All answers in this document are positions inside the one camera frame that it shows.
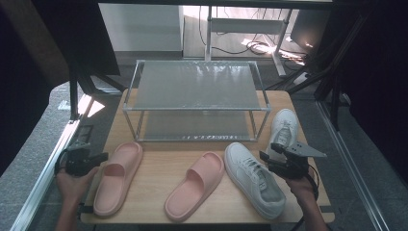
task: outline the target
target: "glass shelf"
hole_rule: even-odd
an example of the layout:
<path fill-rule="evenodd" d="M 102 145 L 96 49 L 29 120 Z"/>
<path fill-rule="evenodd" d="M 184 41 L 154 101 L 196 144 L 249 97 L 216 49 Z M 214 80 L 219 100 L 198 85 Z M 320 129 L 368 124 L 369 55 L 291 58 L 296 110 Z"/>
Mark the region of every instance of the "glass shelf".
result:
<path fill-rule="evenodd" d="M 255 62 L 137 61 L 123 112 L 136 141 L 256 141 L 270 105 L 254 78 Z"/>

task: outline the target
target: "pink slide sandal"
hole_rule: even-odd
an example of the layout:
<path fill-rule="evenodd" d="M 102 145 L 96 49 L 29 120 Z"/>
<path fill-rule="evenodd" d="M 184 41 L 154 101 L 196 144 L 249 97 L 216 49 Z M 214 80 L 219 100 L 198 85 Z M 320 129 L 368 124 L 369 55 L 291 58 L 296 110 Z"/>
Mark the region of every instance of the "pink slide sandal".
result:
<path fill-rule="evenodd" d="M 167 216 L 177 222 L 189 218 L 216 189 L 224 171 L 222 158 L 214 152 L 204 153 L 187 170 L 184 180 L 167 198 Z"/>
<path fill-rule="evenodd" d="M 120 209 L 142 156 L 141 146 L 133 141 L 121 144 L 111 155 L 93 203 L 98 216 L 107 217 Z"/>

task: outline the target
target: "white sneaker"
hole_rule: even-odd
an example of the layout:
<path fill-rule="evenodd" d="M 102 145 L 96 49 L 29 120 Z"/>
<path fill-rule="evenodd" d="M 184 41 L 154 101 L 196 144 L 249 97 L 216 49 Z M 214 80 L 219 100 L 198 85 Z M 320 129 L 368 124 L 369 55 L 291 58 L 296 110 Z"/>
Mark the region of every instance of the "white sneaker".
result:
<path fill-rule="evenodd" d="M 297 119 L 293 111 L 282 109 L 273 119 L 267 154 L 272 160 L 286 162 L 283 154 L 277 153 L 270 148 L 271 143 L 279 143 L 285 148 L 297 141 Z"/>
<path fill-rule="evenodd" d="M 245 146 L 239 142 L 228 145 L 224 163 L 232 181 L 263 218 L 274 219 L 282 213 L 286 196 L 276 184 L 271 172 L 259 163 Z"/>

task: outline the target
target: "metal frame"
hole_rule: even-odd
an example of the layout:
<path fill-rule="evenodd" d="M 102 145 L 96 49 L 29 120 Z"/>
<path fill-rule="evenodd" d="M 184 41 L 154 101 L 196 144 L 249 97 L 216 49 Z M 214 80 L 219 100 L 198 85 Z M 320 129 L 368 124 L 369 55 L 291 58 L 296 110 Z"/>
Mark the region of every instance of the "metal frame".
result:
<path fill-rule="evenodd" d="M 341 133 L 335 128 L 329 118 L 329 112 L 321 101 L 316 101 L 317 108 L 320 112 L 321 118 L 324 121 L 324 124 L 329 131 L 329 134 L 336 144 L 336 147 L 342 157 L 344 162 L 345 168 L 347 169 L 348 174 L 350 175 L 351 181 L 356 188 L 357 193 L 360 195 L 360 198 L 369 214 L 372 224 L 375 227 L 375 230 L 390 230 L 387 222 L 384 220 L 382 212 L 375 201 L 374 197 L 372 196 L 369 188 L 366 185 L 366 182 L 363 179 L 358 167 L 353 161 L 351 157 L 350 151 L 348 150 L 347 146 L 345 145 Z"/>
<path fill-rule="evenodd" d="M 54 165 L 57 162 L 57 159 L 60 153 L 68 147 L 74 134 L 76 133 L 83 115 L 89 111 L 89 106 L 91 105 L 91 98 L 88 95 L 84 95 L 80 100 L 80 105 L 84 105 L 85 109 L 82 109 L 78 114 L 77 119 L 70 120 L 57 142 L 54 150 L 52 151 L 47 163 L 45 164 L 44 169 L 42 170 L 36 184 L 33 186 L 27 200 L 25 201 L 23 207 L 20 210 L 17 218 L 14 221 L 14 224 L 11 228 L 12 231 L 21 231 L 26 230 L 31 221 L 36 214 L 36 211 L 45 196 L 46 191 L 48 190 L 50 184 L 54 179 Z"/>
<path fill-rule="evenodd" d="M 212 6 L 208 9 L 207 16 L 207 44 L 205 47 L 205 61 L 211 60 L 212 47 L 211 37 L 213 32 L 222 33 L 245 33 L 245 34 L 269 34 L 277 35 L 279 37 L 276 49 L 272 52 L 272 59 L 275 63 L 278 75 L 285 78 L 286 71 L 282 66 L 279 57 L 280 47 L 286 30 L 288 29 L 289 19 L 292 15 L 292 9 L 289 9 L 288 14 L 283 20 L 257 20 L 257 19 L 234 19 L 234 18 L 213 18 Z"/>
<path fill-rule="evenodd" d="M 145 4 L 145 5 L 185 5 L 185 6 L 219 6 L 276 9 L 359 9 L 370 0 L 331 1 L 331 0 L 98 0 L 98 3 Z"/>
<path fill-rule="evenodd" d="M 263 92 L 263 97 L 265 100 L 265 107 L 261 107 L 261 108 L 248 108 L 248 109 L 242 109 L 242 108 L 229 108 L 229 109 L 217 109 L 215 110 L 214 108 L 200 108 L 200 109 L 174 109 L 174 108 L 151 108 L 151 109 L 136 109 L 133 107 L 130 107 L 130 105 L 128 105 L 129 99 L 130 99 L 130 95 L 131 95 L 131 91 L 132 88 L 134 86 L 135 83 L 135 79 L 138 73 L 140 73 L 140 77 L 141 77 L 141 71 L 139 70 L 139 68 L 144 68 L 144 61 L 137 61 L 136 63 L 136 67 L 135 67 L 135 71 L 134 71 L 134 75 L 132 78 L 132 81 L 130 83 L 128 92 L 126 94 L 126 97 L 124 99 L 123 102 L 123 108 L 122 111 L 125 115 L 126 121 L 128 123 L 128 126 L 132 132 L 133 138 L 135 139 L 135 141 L 163 141 L 163 140 L 149 140 L 149 139 L 143 139 L 140 137 L 140 130 L 141 130 L 141 125 L 143 122 L 143 118 L 144 118 L 144 113 L 145 111 L 243 111 L 243 112 L 249 112 L 249 118 L 250 118 L 250 124 L 252 126 L 252 136 L 253 138 L 249 138 L 249 139 L 245 139 L 245 138 L 230 138 L 230 139 L 203 139 L 203 140 L 190 140 L 190 139 L 186 139 L 186 140 L 179 140 L 179 139 L 174 139 L 174 140 L 165 140 L 165 141 L 257 141 L 258 138 L 260 137 L 263 128 L 265 126 L 265 123 L 267 122 L 268 116 L 270 114 L 271 111 L 271 107 L 268 101 L 268 97 L 267 94 L 265 93 L 265 88 L 263 86 L 262 80 L 261 80 L 261 76 L 259 73 L 258 68 L 256 68 L 256 65 L 254 64 L 254 62 L 248 62 L 249 63 L 249 69 L 250 71 L 253 73 L 254 71 L 256 72 L 255 74 L 257 75 L 259 81 L 260 81 L 260 85 L 261 85 L 261 89 Z M 138 127 L 134 128 L 132 121 L 129 117 L 129 113 L 130 112 L 140 112 L 140 118 L 139 118 L 139 122 L 138 122 Z M 260 125 L 259 131 L 257 131 L 257 127 L 256 127 L 256 122 L 253 116 L 253 112 L 264 112 L 265 116 L 262 120 L 262 123 Z"/>

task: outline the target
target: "wooden tabletop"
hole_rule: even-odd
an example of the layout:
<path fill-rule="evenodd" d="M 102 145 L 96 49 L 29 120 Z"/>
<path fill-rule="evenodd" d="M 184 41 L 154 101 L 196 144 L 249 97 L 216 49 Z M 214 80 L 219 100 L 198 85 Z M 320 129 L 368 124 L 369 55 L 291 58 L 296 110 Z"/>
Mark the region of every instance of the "wooden tabletop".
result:
<path fill-rule="evenodd" d="M 136 90 L 132 90 L 132 94 L 134 94 L 132 97 L 136 97 L 136 92 Z M 117 108 L 104 148 L 104 151 L 110 154 L 121 143 L 133 140 L 131 130 L 122 112 L 125 95 L 126 91 L 123 93 Z M 258 141 L 242 142 L 258 160 L 259 150 L 265 150 L 268 145 L 270 124 L 276 113 L 284 108 L 294 111 L 292 100 L 285 91 L 267 91 L 267 96 L 272 111 L 264 131 Z M 306 142 L 301 126 L 298 129 L 298 140 Z M 81 221 L 86 223 L 172 223 L 165 214 L 165 202 L 175 187 L 184 179 L 187 169 L 204 152 L 214 151 L 223 157 L 225 148 L 230 143 L 230 141 L 140 142 L 144 153 L 143 159 L 121 209 L 109 218 L 100 218 L 94 214 L 82 214 Z M 309 159 L 309 163 L 314 167 L 316 166 L 312 158 Z M 93 204 L 101 172 L 99 170 L 93 179 L 86 205 Z M 295 197 L 284 180 L 277 176 L 275 179 L 287 197 L 285 210 L 279 218 L 274 220 L 262 218 L 225 172 L 214 192 L 184 223 L 298 222 L 302 213 Z M 320 208 L 324 208 L 322 212 L 324 220 L 326 222 L 333 221 L 335 216 L 331 212 L 330 201 L 321 182 L 318 205 Z"/>

